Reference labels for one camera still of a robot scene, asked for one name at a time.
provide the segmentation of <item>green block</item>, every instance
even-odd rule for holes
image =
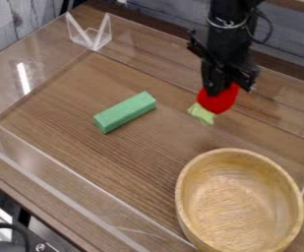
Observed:
[[[208,111],[199,103],[196,103],[191,109],[189,114],[197,118],[204,125],[213,125],[215,123],[215,113]]]
[[[94,122],[101,131],[108,134],[112,130],[155,109],[156,105],[156,98],[148,92],[143,92],[97,114]]]

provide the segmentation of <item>red object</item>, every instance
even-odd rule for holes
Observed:
[[[219,96],[209,96],[207,90],[201,89],[197,96],[197,102],[207,110],[215,114],[220,114],[232,107],[239,91],[240,87],[236,83],[232,83],[230,89],[224,90]]]

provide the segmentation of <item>wooden bowl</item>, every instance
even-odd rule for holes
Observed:
[[[179,219],[200,251],[276,252],[304,221],[296,183],[267,157],[222,149],[196,157],[177,183]]]

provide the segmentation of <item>bowl rim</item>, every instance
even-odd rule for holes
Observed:
[[[223,245],[216,244],[215,241],[212,240],[207,240],[201,238],[200,233],[196,231],[196,229],[192,227],[191,225],[191,219],[188,218],[187,212],[185,212],[185,208],[184,208],[184,201],[183,201],[183,188],[184,188],[184,181],[185,181],[185,177],[188,176],[188,174],[191,173],[191,168],[192,165],[195,163],[197,163],[203,158],[216,155],[219,153],[226,153],[226,152],[231,152],[231,153],[242,153],[242,154],[247,154],[251,155],[256,158],[260,158],[262,160],[264,160],[266,162],[268,162],[276,169],[276,171],[283,175],[283,177],[287,180],[287,183],[291,185],[292,188],[292,193],[295,196],[295,200],[298,203],[298,219],[295,222],[295,225],[291,228],[291,231],[288,233],[288,235],[280,240],[280,242],[278,243],[275,248],[271,248],[263,252],[276,252],[276,251],[282,251],[294,241],[294,239],[296,238],[302,226],[303,226],[303,222],[304,222],[304,200],[303,200],[303,196],[302,196],[302,192],[300,189],[298,187],[298,184],[294,180],[294,178],[291,177],[291,175],[288,174],[288,172],[282,168],[282,166],[272,161],[268,157],[258,154],[256,152],[248,151],[248,150],[243,150],[243,149],[238,149],[238,148],[223,148],[223,149],[218,149],[213,151],[209,151],[207,153],[203,153],[201,155],[199,155],[197,157],[195,157],[191,162],[187,164],[180,177],[179,177],[179,181],[177,181],[177,187],[176,187],[176,205],[177,205],[177,212],[179,212],[179,219],[183,220],[187,228],[189,229],[191,233],[197,237],[197,239],[205,244],[208,245],[211,248],[213,248],[216,251],[223,251],[223,252],[239,252],[239,250],[234,250],[230,249],[227,247],[224,247]]]

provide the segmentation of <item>green rectangular block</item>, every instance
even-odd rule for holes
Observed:
[[[156,108],[157,100],[143,92],[127,99],[94,116],[94,122],[101,131],[108,134],[112,130]]]

